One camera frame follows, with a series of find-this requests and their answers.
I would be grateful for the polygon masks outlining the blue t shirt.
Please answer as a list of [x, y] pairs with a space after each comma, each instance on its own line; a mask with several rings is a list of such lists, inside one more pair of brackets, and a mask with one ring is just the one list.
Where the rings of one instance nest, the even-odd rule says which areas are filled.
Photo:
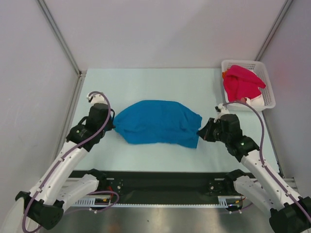
[[114, 118], [115, 131], [133, 145], [177, 144], [197, 148], [202, 117], [176, 101], [142, 100]]

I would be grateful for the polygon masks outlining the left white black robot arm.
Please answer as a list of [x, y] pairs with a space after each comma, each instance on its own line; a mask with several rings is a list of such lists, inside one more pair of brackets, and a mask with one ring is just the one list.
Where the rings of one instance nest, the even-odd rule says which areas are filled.
[[30, 191], [17, 194], [17, 200], [24, 200], [22, 230], [25, 233], [27, 219], [36, 222], [39, 229], [50, 230], [80, 198], [107, 190], [106, 175], [96, 169], [89, 170], [76, 184], [62, 187], [79, 162], [114, 128], [113, 119], [114, 110], [108, 103], [93, 104], [88, 116], [71, 128], [60, 153], [39, 182]]

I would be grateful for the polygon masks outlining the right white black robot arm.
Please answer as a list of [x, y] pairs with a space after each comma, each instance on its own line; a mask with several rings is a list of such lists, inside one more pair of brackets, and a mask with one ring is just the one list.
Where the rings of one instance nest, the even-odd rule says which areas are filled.
[[276, 233], [302, 233], [311, 227], [311, 199], [302, 197], [275, 172], [255, 141], [243, 135], [235, 114], [210, 118], [197, 132], [207, 142], [222, 142], [227, 151], [247, 168], [255, 180], [241, 170], [227, 174], [224, 189], [230, 195], [247, 197], [269, 218]]

